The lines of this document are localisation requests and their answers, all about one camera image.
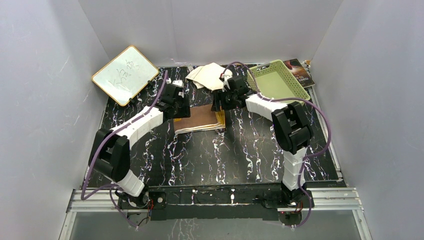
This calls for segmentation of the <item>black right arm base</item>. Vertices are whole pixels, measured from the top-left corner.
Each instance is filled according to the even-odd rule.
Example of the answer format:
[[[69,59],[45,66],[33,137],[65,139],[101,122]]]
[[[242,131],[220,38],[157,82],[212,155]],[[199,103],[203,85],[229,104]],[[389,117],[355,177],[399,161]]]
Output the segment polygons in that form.
[[[305,223],[315,207],[312,192],[305,189],[266,190],[261,205],[266,209],[277,211],[277,220],[283,226],[296,228]]]

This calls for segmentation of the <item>yellow brown bear towel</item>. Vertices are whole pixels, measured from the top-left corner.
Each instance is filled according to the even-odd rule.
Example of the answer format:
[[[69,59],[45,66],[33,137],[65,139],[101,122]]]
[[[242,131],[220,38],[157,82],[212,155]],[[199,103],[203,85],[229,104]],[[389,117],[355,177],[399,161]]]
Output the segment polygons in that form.
[[[173,120],[173,129],[176,135],[221,130],[226,128],[225,111],[212,111],[212,104],[190,108],[190,117]]]

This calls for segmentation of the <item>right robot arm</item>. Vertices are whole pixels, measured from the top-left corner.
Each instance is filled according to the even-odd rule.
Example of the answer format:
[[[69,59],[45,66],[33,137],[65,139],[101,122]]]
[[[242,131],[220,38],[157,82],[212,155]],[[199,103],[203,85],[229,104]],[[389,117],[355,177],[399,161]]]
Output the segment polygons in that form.
[[[212,92],[212,111],[246,108],[272,122],[275,139],[284,156],[282,183],[287,190],[282,192],[281,199],[286,206],[295,207],[302,199],[299,190],[306,189],[304,157],[314,135],[302,107],[306,100],[265,97],[252,91],[240,75],[228,77],[222,74],[220,81],[223,87]]]

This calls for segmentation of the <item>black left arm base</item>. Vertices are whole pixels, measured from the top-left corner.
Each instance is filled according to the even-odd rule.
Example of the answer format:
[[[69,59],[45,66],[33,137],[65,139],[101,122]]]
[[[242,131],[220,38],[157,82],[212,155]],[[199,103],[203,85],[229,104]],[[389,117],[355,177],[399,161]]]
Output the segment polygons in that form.
[[[117,197],[117,206],[120,210],[146,210],[147,216],[152,217],[153,210],[163,210],[167,204],[167,194],[163,191],[143,190],[137,197],[122,190],[113,189],[112,197]]]

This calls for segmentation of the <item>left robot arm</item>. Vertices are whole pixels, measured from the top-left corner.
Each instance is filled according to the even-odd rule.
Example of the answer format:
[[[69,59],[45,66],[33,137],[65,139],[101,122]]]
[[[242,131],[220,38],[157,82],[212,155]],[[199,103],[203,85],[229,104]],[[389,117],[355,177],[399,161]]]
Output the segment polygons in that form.
[[[145,183],[131,170],[131,149],[144,135],[164,122],[190,115],[183,81],[165,80],[152,105],[117,127],[97,131],[88,162],[88,175],[97,171],[129,195],[135,207],[144,208],[150,198]]]

